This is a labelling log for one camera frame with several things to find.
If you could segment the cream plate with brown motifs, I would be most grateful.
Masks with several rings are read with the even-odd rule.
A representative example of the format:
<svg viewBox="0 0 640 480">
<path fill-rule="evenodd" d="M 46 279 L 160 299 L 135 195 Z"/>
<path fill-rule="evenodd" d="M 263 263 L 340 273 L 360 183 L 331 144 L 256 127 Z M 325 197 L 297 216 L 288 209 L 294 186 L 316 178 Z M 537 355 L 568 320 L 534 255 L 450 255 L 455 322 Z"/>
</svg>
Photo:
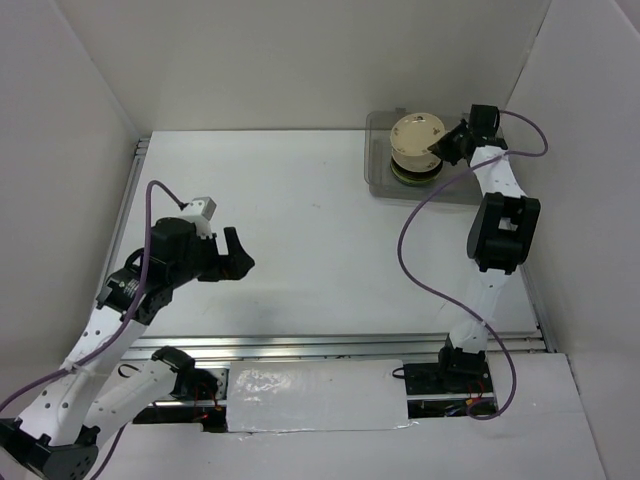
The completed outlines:
<svg viewBox="0 0 640 480">
<path fill-rule="evenodd" d="M 447 133 L 444 123 L 429 113 L 412 113 L 399 119 L 391 128 L 392 149 L 402 155 L 416 157 L 429 152 Z"/>
</svg>

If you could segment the cream plate with black patch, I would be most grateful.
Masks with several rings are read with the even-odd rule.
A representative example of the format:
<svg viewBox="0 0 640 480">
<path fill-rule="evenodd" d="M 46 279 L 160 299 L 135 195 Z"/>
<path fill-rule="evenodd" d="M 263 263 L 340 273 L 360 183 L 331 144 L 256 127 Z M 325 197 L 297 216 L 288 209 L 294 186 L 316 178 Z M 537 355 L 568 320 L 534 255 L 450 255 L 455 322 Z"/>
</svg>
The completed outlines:
<svg viewBox="0 0 640 480">
<path fill-rule="evenodd" d="M 418 174 L 431 172 L 441 165 L 441 160 L 430 151 L 420 152 L 418 155 L 408 155 L 393 150 L 392 159 L 401 169 Z"/>
</svg>

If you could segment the black glossy plate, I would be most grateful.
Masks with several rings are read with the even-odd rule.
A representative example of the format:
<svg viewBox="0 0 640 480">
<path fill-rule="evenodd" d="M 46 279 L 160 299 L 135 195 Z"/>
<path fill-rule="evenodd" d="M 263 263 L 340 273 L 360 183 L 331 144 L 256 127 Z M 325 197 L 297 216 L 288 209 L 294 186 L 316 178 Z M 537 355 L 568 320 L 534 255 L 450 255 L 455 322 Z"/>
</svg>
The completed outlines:
<svg viewBox="0 0 640 480">
<path fill-rule="evenodd" d="M 397 178 L 410 178 L 410 179 L 426 179 L 429 177 L 438 177 L 440 172 L 430 171 L 424 173 L 412 173 L 412 172 L 404 172 L 404 171 L 392 171 L 394 177 Z"/>
</svg>

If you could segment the lime green plate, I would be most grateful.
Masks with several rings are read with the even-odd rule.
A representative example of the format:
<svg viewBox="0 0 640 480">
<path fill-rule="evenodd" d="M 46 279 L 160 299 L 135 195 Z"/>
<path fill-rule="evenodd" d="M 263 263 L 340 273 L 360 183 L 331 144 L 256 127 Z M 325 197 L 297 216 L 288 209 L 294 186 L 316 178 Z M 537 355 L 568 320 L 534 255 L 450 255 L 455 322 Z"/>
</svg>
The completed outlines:
<svg viewBox="0 0 640 480">
<path fill-rule="evenodd" d="M 426 179 L 397 178 L 400 184 L 411 188 L 430 188 L 437 183 L 437 180 L 438 177 L 429 177 Z"/>
</svg>

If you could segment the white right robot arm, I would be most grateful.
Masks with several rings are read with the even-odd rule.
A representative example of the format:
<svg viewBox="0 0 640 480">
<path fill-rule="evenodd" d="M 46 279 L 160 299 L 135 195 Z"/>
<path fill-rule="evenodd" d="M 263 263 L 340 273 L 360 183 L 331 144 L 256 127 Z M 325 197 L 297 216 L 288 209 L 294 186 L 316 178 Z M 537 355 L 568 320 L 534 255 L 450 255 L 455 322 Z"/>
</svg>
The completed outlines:
<svg viewBox="0 0 640 480">
<path fill-rule="evenodd" d="M 483 375 L 499 294 L 527 259 L 541 210 L 516 180 L 500 117 L 498 107 L 474 104 L 468 118 L 434 146 L 445 162 L 466 161 L 483 195 L 466 244 L 477 267 L 463 301 L 466 318 L 447 335 L 435 368 L 438 385 L 450 392 Z"/>
</svg>

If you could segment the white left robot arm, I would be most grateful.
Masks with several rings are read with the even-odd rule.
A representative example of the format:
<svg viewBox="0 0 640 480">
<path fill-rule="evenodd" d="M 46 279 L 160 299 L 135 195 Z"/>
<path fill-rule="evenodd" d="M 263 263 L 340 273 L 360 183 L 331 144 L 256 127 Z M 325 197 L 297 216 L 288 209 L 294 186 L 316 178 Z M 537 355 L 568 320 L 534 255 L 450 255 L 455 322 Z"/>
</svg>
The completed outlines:
<svg viewBox="0 0 640 480">
<path fill-rule="evenodd" d="M 106 441 L 148 404 L 215 393 L 217 378 L 170 346 L 156 350 L 123 384 L 102 388 L 176 289 L 193 280 L 241 280 L 254 267 L 235 228 L 225 228 L 224 238 L 227 251 L 220 253 L 215 234 L 201 234 L 194 221 L 158 220 L 146 245 L 107 278 L 62 377 L 47 381 L 19 415 L 2 419 L 2 451 L 42 479 L 83 479 Z"/>
</svg>

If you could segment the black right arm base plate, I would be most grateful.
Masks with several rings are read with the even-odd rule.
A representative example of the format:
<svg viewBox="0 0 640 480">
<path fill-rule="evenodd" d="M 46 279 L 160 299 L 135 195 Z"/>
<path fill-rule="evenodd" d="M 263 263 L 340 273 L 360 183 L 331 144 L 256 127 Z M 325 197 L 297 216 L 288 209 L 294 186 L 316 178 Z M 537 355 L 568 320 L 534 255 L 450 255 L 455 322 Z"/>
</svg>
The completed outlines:
<svg viewBox="0 0 640 480">
<path fill-rule="evenodd" d="M 442 374 L 437 363 L 403 363 L 391 376 L 404 383 L 409 400 L 466 399 L 493 393 L 488 369 L 479 376 Z"/>
</svg>

